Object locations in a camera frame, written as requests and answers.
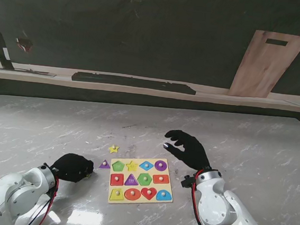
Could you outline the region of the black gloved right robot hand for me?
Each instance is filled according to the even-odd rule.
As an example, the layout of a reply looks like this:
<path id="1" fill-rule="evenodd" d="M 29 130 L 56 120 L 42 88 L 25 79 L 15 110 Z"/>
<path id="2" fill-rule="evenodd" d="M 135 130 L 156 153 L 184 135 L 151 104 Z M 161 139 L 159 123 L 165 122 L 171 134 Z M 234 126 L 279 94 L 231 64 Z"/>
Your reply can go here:
<path id="1" fill-rule="evenodd" d="M 203 145 L 195 137 L 181 130 L 170 130 L 165 137 L 174 144 L 164 143 L 163 147 L 188 167 L 196 171 L 212 169 Z"/>

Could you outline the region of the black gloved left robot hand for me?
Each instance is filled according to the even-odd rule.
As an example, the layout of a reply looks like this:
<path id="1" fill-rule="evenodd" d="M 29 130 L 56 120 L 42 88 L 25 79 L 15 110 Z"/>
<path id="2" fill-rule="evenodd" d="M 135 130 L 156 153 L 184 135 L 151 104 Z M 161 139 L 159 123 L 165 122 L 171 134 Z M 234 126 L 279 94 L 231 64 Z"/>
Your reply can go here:
<path id="1" fill-rule="evenodd" d="M 82 155 L 68 153 L 57 159 L 50 169 L 58 179 L 77 183 L 93 172 L 94 163 Z"/>

